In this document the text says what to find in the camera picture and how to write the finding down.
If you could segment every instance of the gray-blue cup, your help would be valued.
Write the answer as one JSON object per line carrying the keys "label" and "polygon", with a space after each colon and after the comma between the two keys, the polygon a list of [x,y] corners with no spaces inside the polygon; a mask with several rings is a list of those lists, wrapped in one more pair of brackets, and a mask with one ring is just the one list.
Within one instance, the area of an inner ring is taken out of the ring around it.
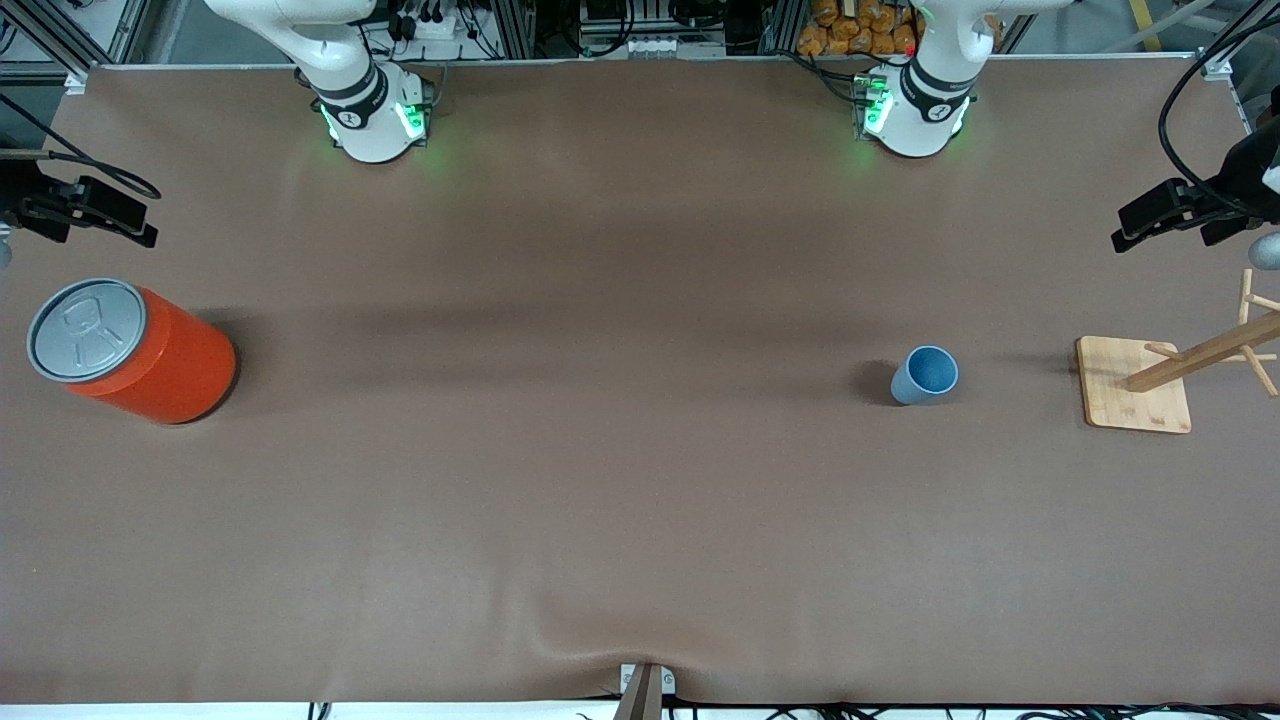
{"label": "gray-blue cup", "polygon": [[928,405],[951,392],[959,380],[960,366],[950,352],[922,345],[893,373],[890,392],[902,405]]}

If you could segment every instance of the orange can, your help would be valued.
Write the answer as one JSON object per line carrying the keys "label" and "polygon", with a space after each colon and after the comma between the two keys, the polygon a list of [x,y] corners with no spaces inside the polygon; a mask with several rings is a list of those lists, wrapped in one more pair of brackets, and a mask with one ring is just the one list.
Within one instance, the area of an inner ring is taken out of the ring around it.
{"label": "orange can", "polygon": [[236,348],[218,328],[145,287],[111,278],[70,284],[27,332],[36,370],[76,395],[155,423],[189,423],[236,379]]}

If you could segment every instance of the black cable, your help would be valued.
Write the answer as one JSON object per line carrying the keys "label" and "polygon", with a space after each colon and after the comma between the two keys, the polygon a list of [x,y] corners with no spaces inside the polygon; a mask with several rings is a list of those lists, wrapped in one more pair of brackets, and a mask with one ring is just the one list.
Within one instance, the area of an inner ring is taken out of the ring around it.
{"label": "black cable", "polygon": [[[561,19],[564,18],[573,19],[572,10],[576,4],[577,0],[564,0],[564,3],[562,3],[561,5],[561,14],[562,14]],[[582,47],[577,42],[577,40],[573,40],[573,37],[570,35],[570,28],[575,23],[570,23],[568,26],[561,24],[561,36],[564,38],[564,44],[568,45],[570,50],[584,58],[599,58],[603,55],[608,55],[609,53],[613,53],[621,49],[623,45],[626,45],[627,40],[631,40],[631,32],[636,27],[635,0],[620,0],[618,5],[620,5],[618,36],[613,38],[613,42],[611,42],[609,46],[605,47],[604,50],[591,50],[590,47]]]}
{"label": "black cable", "polygon": [[115,182],[120,183],[125,188],[136,192],[137,195],[141,195],[142,197],[148,197],[151,200],[160,200],[160,190],[156,188],[156,186],[147,182],[146,179],[143,179],[141,176],[116,168],[115,165],[95,160],[92,156],[90,156],[88,152],[84,152],[79,147],[72,145],[69,140],[59,135],[54,128],[40,122],[40,118],[28,113],[26,108],[14,102],[8,95],[3,92],[0,92],[0,102],[8,105],[10,110],[22,115],[23,119],[40,128],[45,135],[58,141],[63,147],[74,152],[74,155],[68,155],[65,152],[50,151],[49,158],[51,160],[65,160],[68,163],[88,165],[101,172],[106,177],[114,179]]}
{"label": "black cable", "polygon": [[1034,710],[1018,716],[1018,720],[1132,720],[1148,712],[1193,712],[1197,715],[1210,715],[1221,720],[1249,720],[1245,715],[1235,712],[1229,707],[1206,707],[1187,702],[1165,702],[1149,706],[1126,706],[1126,710],[1117,711],[1110,707],[1084,706],[1064,707],[1056,712]]}
{"label": "black cable", "polygon": [[365,32],[365,26],[364,24],[357,24],[356,27],[360,29],[360,40],[361,40],[361,42],[365,44],[365,53],[369,53],[369,55],[372,56],[374,55],[374,49],[369,46],[369,33]]}
{"label": "black cable", "polygon": [[870,102],[867,102],[864,100],[858,100],[858,99],[852,97],[851,95],[844,92],[842,90],[840,90],[838,87],[836,87],[832,83],[832,81],[852,82],[854,81],[854,76],[851,76],[849,73],[837,73],[835,70],[827,70],[827,69],[819,68],[818,63],[815,63],[813,60],[806,60],[801,55],[797,55],[797,54],[795,54],[795,53],[792,53],[790,50],[771,50],[771,51],[765,53],[765,55],[781,55],[783,58],[790,58],[794,63],[799,64],[801,68],[804,68],[804,69],[809,70],[810,73],[818,76],[818,79],[822,81],[823,87],[826,87],[832,95],[835,95],[836,97],[844,100],[845,102],[849,102],[850,105],[861,106],[861,108],[865,108],[865,106],[870,105]]}
{"label": "black cable", "polygon": [[[1280,24],[1280,18],[1270,18],[1260,20],[1257,24],[1249,27],[1248,29],[1240,31],[1230,37],[1224,38],[1221,45],[1228,46],[1243,42],[1249,36],[1262,32],[1263,29],[1274,27],[1276,24]],[[1165,105],[1160,109],[1160,119],[1156,123],[1156,131],[1160,135],[1160,147],[1161,150],[1165,151],[1165,155],[1169,158],[1169,161],[1172,163],[1175,168],[1178,168],[1178,172],[1181,173],[1183,177],[1185,177],[1196,187],[1196,190],[1203,192],[1204,195],[1212,197],[1213,200],[1217,200],[1219,202],[1235,210],[1236,213],[1240,213],[1249,218],[1254,218],[1258,217],[1258,213],[1253,211],[1253,209],[1251,209],[1248,205],[1245,205],[1236,197],[1230,197],[1226,193],[1219,192],[1217,190],[1210,187],[1210,184],[1206,183],[1203,178],[1196,174],[1196,172],[1192,170],[1185,161],[1183,161],[1178,151],[1174,150],[1172,142],[1169,140],[1169,113],[1170,110],[1174,109],[1174,102],[1178,100],[1178,96],[1181,95],[1183,90],[1187,87],[1187,83],[1190,82],[1190,79],[1196,77],[1196,73],[1198,73],[1201,68],[1208,64],[1208,61],[1215,55],[1216,53],[1201,54],[1201,56],[1197,58],[1194,63],[1192,63],[1192,67],[1188,68],[1185,73],[1183,73],[1183,77],[1178,78],[1178,82],[1174,83],[1174,90],[1170,91],[1169,97],[1165,100]]]}
{"label": "black cable", "polygon": [[1224,29],[1222,33],[1217,36],[1219,40],[1216,40],[1212,45],[1210,45],[1204,50],[1204,53],[1208,54],[1208,53],[1212,51],[1213,55],[1217,55],[1219,54],[1219,46],[1225,45],[1225,40],[1228,37],[1230,37],[1230,35],[1233,32],[1235,32],[1235,28],[1238,28],[1242,24],[1244,24],[1244,20],[1248,19],[1249,15],[1252,15],[1256,12],[1258,12],[1258,8],[1261,8],[1262,5],[1265,5],[1265,4],[1270,3],[1270,1],[1272,1],[1272,0],[1253,0],[1253,4],[1249,5],[1248,8],[1245,8],[1245,10],[1243,13],[1240,13],[1239,15],[1236,15],[1235,19],[1231,20],[1231,24],[1228,26],[1226,29]]}
{"label": "black cable", "polygon": [[[462,10],[463,8],[471,13],[470,22],[467,20],[466,13]],[[462,24],[467,26],[468,31],[475,31],[476,37],[474,40],[476,41],[476,45],[480,46],[481,53],[484,53],[490,60],[502,59],[502,54],[498,53],[498,49],[489,42],[489,36],[485,35],[484,26],[480,23],[480,17],[476,14],[476,8],[471,4],[471,0],[458,0],[458,17],[462,18]]]}

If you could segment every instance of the wooden stand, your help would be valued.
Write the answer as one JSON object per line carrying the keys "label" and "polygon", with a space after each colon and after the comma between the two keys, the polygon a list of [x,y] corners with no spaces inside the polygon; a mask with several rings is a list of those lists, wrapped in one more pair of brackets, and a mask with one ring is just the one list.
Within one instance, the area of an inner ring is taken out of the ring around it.
{"label": "wooden stand", "polygon": [[[1249,306],[1267,310],[1249,319]],[[1084,418],[1097,428],[1123,428],[1157,433],[1192,432],[1183,378],[1217,363],[1247,363],[1271,397],[1280,396],[1253,348],[1280,337],[1280,302],[1253,295],[1253,270],[1240,283],[1238,325],[1185,352],[1162,342],[1082,337],[1080,389]]]}

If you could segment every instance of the brown table surface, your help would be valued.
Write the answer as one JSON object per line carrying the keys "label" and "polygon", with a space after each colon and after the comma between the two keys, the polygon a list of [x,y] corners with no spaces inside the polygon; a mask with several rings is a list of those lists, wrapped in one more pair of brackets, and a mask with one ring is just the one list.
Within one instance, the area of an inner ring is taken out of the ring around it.
{"label": "brown table surface", "polygon": [[[1234,322],[1248,238],[1107,240],[1185,67],[993,63],[919,161],[785,63],[466,68],[383,167],[285,73],[93,73],[58,126],[163,187],[161,240],[14,240],[0,700],[575,697],[635,659],[699,701],[1280,700],[1280,410],[1233,365],[1190,436],[1097,430],[1069,370]],[[1206,172],[1243,135],[1198,81],[1174,126]],[[157,428],[36,375],[91,275],[224,327],[230,401]],[[893,407],[919,343],[960,387]]]}

